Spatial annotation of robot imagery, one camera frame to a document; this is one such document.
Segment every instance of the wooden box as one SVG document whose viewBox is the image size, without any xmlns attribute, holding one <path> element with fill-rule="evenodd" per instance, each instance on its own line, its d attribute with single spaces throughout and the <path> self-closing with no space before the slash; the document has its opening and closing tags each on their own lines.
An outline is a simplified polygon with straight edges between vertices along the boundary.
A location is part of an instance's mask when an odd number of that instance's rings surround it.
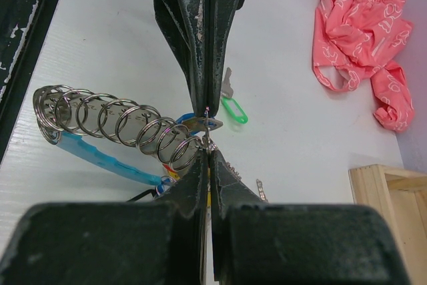
<svg viewBox="0 0 427 285">
<path fill-rule="evenodd" d="M 427 284 L 427 174 L 372 165 L 350 170 L 357 204 L 387 221 L 414 285 Z"/>
</svg>

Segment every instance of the purple wall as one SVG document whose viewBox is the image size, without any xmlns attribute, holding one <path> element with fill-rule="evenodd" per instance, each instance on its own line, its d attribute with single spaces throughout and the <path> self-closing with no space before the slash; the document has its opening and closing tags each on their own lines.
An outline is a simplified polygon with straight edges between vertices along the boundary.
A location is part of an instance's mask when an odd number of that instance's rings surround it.
<svg viewBox="0 0 427 285">
<path fill-rule="evenodd" d="M 408 0 L 404 17 L 414 30 L 396 61 L 406 70 L 416 117 L 398 142 L 405 168 L 427 172 L 427 0 Z"/>
</svg>

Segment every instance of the pink cloth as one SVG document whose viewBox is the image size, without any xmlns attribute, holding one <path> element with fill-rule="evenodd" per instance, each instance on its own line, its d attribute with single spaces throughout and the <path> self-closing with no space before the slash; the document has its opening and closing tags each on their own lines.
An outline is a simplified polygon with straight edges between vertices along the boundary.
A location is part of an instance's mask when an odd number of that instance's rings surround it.
<svg viewBox="0 0 427 285">
<path fill-rule="evenodd" d="M 319 82 L 334 91 L 353 91 L 370 78 L 380 104 L 375 118 L 399 132 L 414 117 L 404 70 L 392 60 L 412 30 L 401 18 L 404 4 L 405 0 L 321 0 L 313 46 Z"/>
</svg>

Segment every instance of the metal key ring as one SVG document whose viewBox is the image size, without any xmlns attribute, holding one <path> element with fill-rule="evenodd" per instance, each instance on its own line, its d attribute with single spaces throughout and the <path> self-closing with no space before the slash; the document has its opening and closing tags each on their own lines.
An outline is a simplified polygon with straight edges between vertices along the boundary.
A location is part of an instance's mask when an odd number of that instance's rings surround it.
<svg viewBox="0 0 427 285">
<path fill-rule="evenodd" d="M 87 89 L 72 89 L 72 90 L 69 90 L 66 93 L 62 94 L 61 97 L 58 98 L 58 101 L 55 104 L 55 119 L 56 119 L 57 124 L 60 127 L 62 127 L 65 131 L 67 131 L 69 133 L 73 133 L 75 135 L 85 136 L 86 135 L 85 132 L 83 132 L 83 133 L 78 132 L 78 130 L 80 129 L 79 126 L 76 126 L 75 128 L 70 129 L 60 120 L 59 102 L 63 99 L 65 101 L 67 101 L 67 96 L 71 95 L 72 93 L 78 93 L 79 95 L 81 95 L 82 93 L 86 93 L 88 95 L 93 95 L 93 92 L 90 90 L 87 90 Z M 87 114 L 88 114 L 87 110 L 88 110 L 88 108 L 87 108 L 87 106 L 85 106 L 85 115 L 83 118 L 83 122 L 85 122 L 87 119 Z"/>
<path fill-rule="evenodd" d="M 37 120 L 37 125 L 39 126 L 41 135 L 52 145 L 57 145 L 61 140 L 60 131 L 49 131 L 46 127 L 42 126 Z"/>
<path fill-rule="evenodd" d="M 166 137 L 166 135 L 169 133 L 169 132 L 172 132 L 173 133 L 173 137 L 162 147 L 161 146 L 161 143 L 162 143 L 162 141 L 163 141 L 163 139 Z M 174 139 L 176 138 L 176 136 L 177 135 L 179 135 L 180 133 L 182 133 L 182 134 L 189 134 L 189 132 L 188 132 L 188 128 L 187 128 L 187 126 L 185 126 L 185 125 L 182 125 L 181 123 L 178 123 L 178 124 L 176 124 L 176 125 L 172 125 L 172 126 L 169 126 L 169 128 L 167 128 L 165 131 L 163 131 L 163 133 L 161 133 L 161 135 L 160 135 L 160 137 L 159 137 L 159 139 L 157 140 L 157 146 L 156 146 L 156 151 L 155 151 L 155 155 L 156 155 L 156 158 L 161 162 L 161 163 L 163 163 L 163 164 L 168 164 L 169 163 L 169 161 L 170 161 L 170 158 L 168 159 L 168 160 L 163 160 L 162 158 L 161 158 L 161 156 L 160 156 L 160 151 L 161 150 L 164 150 L 166 147 L 168 147 L 173 141 L 174 141 Z"/>
<path fill-rule="evenodd" d="M 83 130 L 87 135 L 90 135 L 92 137 L 96 137 L 96 138 L 104 138 L 105 136 L 103 134 L 96 134 L 99 131 L 99 126 L 98 128 L 95 128 L 93 130 L 88 130 L 84 125 L 83 122 L 80 120 L 79 117 L 79 112 L 80 112 L 80 108 L 81 106 L 84 104 L 85 106 L 87 106 L 87 103 L 89 103 L 92 99 L 97 99 L 100 97 L 107 97 L 110 98 L 112 100 L 116 100 L 117 97 L 110 95 L 108 93 L 95 93 L 93 95 L 87 96 L 85 99 L 83 99 L 82 101 L 80 101 L 79 105 L 77 106 L 77 109 L 75 110 L 75 120 L 77 121 L 77 124 L 79 125 L 80 129 Z M 104 122 L 102 123 L 102 126 L 105 125 L 105 122 L 107 122 L 107 117 L 104 118 Z"/>
<path fill-rule="evenodd" d="M 72 89 L 71 87 L 65 86 L 65 85 L 45 86 L 39 89 L 38 91 L 36 91 L 33 96 L 33 108 L 37 116 L 37 119 L 40 121 L 40 123 L 43 126 L 55 129 L 57 131 L 63 131 L 64 129 L 57 126 L 56 122 L 53 122 L 46 116 L 45 110 L 43 107 L 45 105 L 45 100 L 48 94 L 52 93 L 53 90 L 55 90 L 57 93 L 61 93 L 63 88 L 67 90 Z"/>
<path fill-rule="evenodd" d="M 145 141 L 141 141 L 142 137 L 147 133 L 147 131 L 151 127 L 153 127 L 154 125 L 157 125 L 157 124 L 159 125 L 159 127 L 155 131 L 154 135 L 152 135 L 150 138 L 148 138 Z M 141 129 L 141 131 L 139 131 L 139 133 L 136 137 L 135 146 L 137 146 L 137 148 L 140 150 L 141 153 L 143 153 L 145 155 L 152 155 L 155 153 L 155 150 L 152 152 L 143 152 L 141 147 L 146 146 L 147 144 L 150 144 L 156 138 L 156 136 L 159 133 L 159 131 L 161 130 L 161 128 L 166 126 L 167 124 L 176 125 L 176 121 L 170 117 L 160 117 L 160 118 L 157 118 L 155 120 L 152 120 L 147 125 L 145 125 L 143 127 L 143 129 Z"/>
<path fill-rule="evenodd" d="M 114 136 L 117 136 L 117 135 L 115 133 L 106 133 L 103 127 L 104 127 L 105 123 L 107 123 L 107 118 L 108 118 L 107 109 L 109 109 L 113 105 L 124 106 L 125 103 L 129 103 L 131 105 L 138 106 L 138 103 L 136 101 L 133 101 L 130 99 L 116 99 L 116 100 L 110 101 L 108 104 L 104 105 L 98 113 L 98 128 L 99 128 L 100 132 L 104 135 L 105 138 L 107 138 L 108 140 L 114 141 L 115 143 L 118 143 L 118 144 L 120 144 L 120 140 L 113 138 Z M 105 119 L 104 119 L 103 123 L 101 123 L 101 116 L 103 114 L 105 114 Z M 127 122 L 127 118 L 125 120 L 124 125 L 121 128 L 119 128 L 119 130 L 123 129 L 126 122 Z"/>
<path fill-rule="evenodd" d="M 178 161 L 178 160 L 183 156 L 183 154 L 181 154 L 181 156 L 177 158 L 177 155 L 181 153 L 182 149 L 183 149 L 183 148 L 185 148 L 185 150 L 187 150 L 187 148 L 188 148 L 189 144 L 190 144 L 192 141 L 196 141 L 196 143 L 197 143 L 196 145 L 198 145 L 199 147 L 201 146 L 201 140 L 200 140 L 200 137 L 198 137 L 198 136 L 190 136 L 190 137 L 188 137 L 187 139 L 185 139 L 183 142 L 181 142 L 181 143 L 176 147 L 175 151 L 174 151 L 174 152 L 172 153 L 172 155 L 171 155 L 171 159 L 170 159 L 169 164 L 168 164 L 168 166 L 169 166 L 171 169 L 173 169 L 173 170 L 175 170 L 176 172 L 178 172 L 178 171 L 180 171 L 180 170 L 183 170 L 183 169 L 184 169 L 185 167 L 187 167 L 188 165 L 190 165 L 190 163 L 193 161 L 193 159 L 194 159 L 194 157 L 195 157 L 195 155 L 196 155 L 197 153 L 194 153 L 194 155 L 192 155 L 192 157 L 190 157 L 190 159 L 189 159 L 189 160 L 188 160 L 184 165 L 181 165 L 181 166 L 180 166 L 180 167 L 178 167 L 178 168 L 174 168 L 173 163 L 174 163 L 174 162 L 176 162 L 176 161 Z"/>
<path fill-rule="evenodd" d="M 136 139 L 131 139 L 131 140 L 124 140 L 120 138 L 120 131 L 121 128 L 123 129 L 124 125 L 120 128 L 121 123 L 125 120 L 128 119 L 129 115 L 137 110 L 147 110 L 150 113 L 150 117 L 151 114 L 154 113 L 156 116 L 160 117 L 160 113 L 156 110 L 156 108 L 152 107 L 152 106 L 148 106 L 148 105 L 138 105 L 132 108 L 129 108 L 128 110 L 126 110 L 117 120 L 117 122 L 115 123 L 115 135 L 118 138 L 118 140 L 125 146 L 128 147 L 136 147 Z"/>
</svg>

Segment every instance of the black wire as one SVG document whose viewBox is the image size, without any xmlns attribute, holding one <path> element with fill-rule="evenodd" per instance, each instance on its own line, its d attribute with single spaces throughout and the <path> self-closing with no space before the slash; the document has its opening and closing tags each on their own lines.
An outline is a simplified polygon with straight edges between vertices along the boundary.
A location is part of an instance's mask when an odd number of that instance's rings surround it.
<svg viewBox="0 0 427 285">
<path fill-rule="evenodd" d="M 135 197 L 131 198 L 130 200 L 127 200 L 126 202 L 136 202 L 137 200 L 140 200 L 143 197 L 146 197 L 146 195 L 151 194 L 154 198 L 154 196 L 157 194 L 155 190 L 146 190 L 139 195 L 136 195 Z"/>
</svg>

